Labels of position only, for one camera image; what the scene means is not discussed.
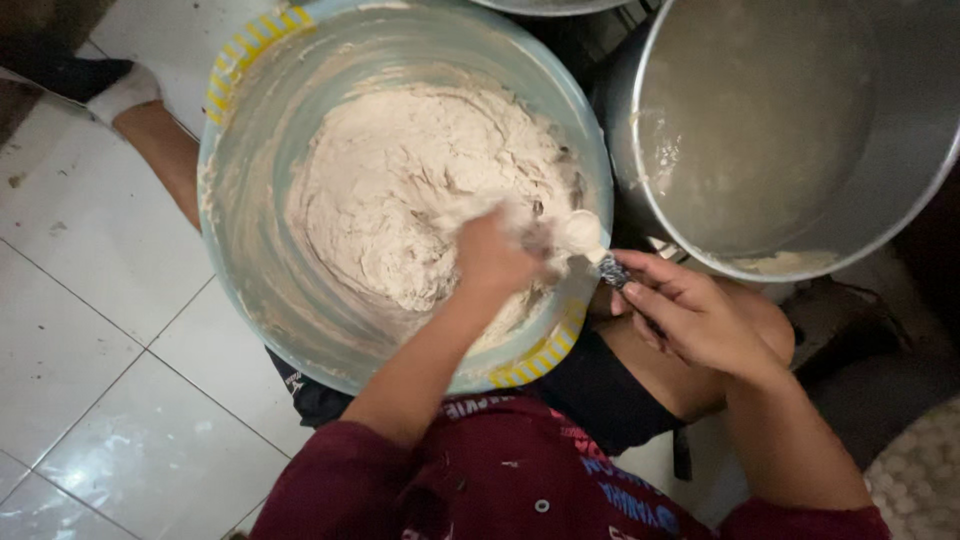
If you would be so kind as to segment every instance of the dough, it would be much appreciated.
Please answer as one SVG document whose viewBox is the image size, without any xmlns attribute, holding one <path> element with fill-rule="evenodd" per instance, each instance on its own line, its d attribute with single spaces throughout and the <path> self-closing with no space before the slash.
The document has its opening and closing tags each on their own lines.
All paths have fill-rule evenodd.
<svg viewBox="0 0 960 540">
<path fill-rule="evenodd" d="M 514 97 L 484 86 L 423 84 L 366 91 L 331 110 L 296 171 L 286 219 L 345 285 L 429 312 L 457 282 L 460 226 L 507 202 L 517 238 L 564 220 L 577 190 L 573 160 Z M 565 269 L 558 250 L 550 264 Z M 529 315 L 545 286 L 516 294 L 485 337 Z"/>
</svg>

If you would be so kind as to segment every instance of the black shorts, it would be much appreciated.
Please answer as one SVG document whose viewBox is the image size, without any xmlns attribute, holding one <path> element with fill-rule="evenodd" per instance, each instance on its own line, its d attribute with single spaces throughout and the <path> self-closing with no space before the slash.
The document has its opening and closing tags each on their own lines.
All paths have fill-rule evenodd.
<svg viewBox="0 0 960 540">
<path fill-rule="evenodd" d="M 308 378 L 267 349 L 294 398 L 302 426 L 336 420 L 352 396 Z M 607 455 L 619 455 L 684 426 L 624 367 L 595 331 L 584 329 L 564 361 L 515 392 L 540 397 L 583 428 Z"/>
</svg>

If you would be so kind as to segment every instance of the person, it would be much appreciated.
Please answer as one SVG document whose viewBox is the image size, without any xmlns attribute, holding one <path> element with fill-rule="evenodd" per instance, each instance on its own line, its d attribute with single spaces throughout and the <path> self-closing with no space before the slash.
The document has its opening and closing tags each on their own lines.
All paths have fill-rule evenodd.
<svg viewBox="0 0 960 540">
<path fill-rule="evenodd" d="M 156 79 L 126 61 L 58 54 L 27 67 L 0 55 L 0 64 L 89 107 L 199 228 L 198 145 L 164 108 Z M 76 81 L 60 80 L 56 62 L 97 81 L 71 96 Z M 592 312 L 546 376 L 446 399 L 473 341 L 543 271 L 540 256 L 501 231 L 500 212 L 462 228 L 455 292 L 355 399 L 324 393 L 272 355 L 295 403 L 319 388 L 298 406 L 319 428 L 277 479 L 251 538 L 889 537 L 850 456 L 787 369 L 783 314 L 739 284 L 652 255 L 614 251 L 638 280 L 604 302 L 606 313 Z M 711 531 L 610 456 L 721 408 L 754 497 Z"/>
</svg>

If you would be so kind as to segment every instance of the mixing bowl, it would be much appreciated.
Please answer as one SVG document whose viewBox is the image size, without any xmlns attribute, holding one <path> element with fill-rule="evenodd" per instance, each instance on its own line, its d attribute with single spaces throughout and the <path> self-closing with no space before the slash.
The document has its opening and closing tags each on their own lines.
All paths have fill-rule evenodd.
<svg viewBox="0 0 960 540">
<path fill-rule="evenodd" d="M 499 15 L 440 1 L 323 0 L 261 16 L 224 47 L 201 145 L 204 240 L 227 294 L 271 349 L 356 394 L 398 347 L 389 318 L 298 251 L 283 218 L 293 170 L 324 115 L 357 84 L 456 84 L 437 65 L 489 76 L 551 121 L 582 173 L 583 208 L 609 229 L 612 177 L 587 100 L 557 59 Z M 604 238 L 605 245 L 609 238 Z M 583 325 L 596 279 L 570 272 L 505 342 L 471 351 L 451 393 L 523 384 L 549 371 Z"/>
</svg>

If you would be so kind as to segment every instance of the foot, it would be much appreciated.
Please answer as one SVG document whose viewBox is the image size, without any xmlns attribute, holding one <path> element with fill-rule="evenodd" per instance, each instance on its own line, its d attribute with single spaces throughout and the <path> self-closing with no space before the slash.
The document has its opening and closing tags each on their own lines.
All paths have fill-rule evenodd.
<svg viewBox="0 0 960 540">
<path fill-rule="evenodd" d="M 142 64 L 78 59 L 48 37 L 0 38 L 0 66 L 90 110 L 107 126 L 124 110 L 161 99 L 156 77 Z"/>
</svg>

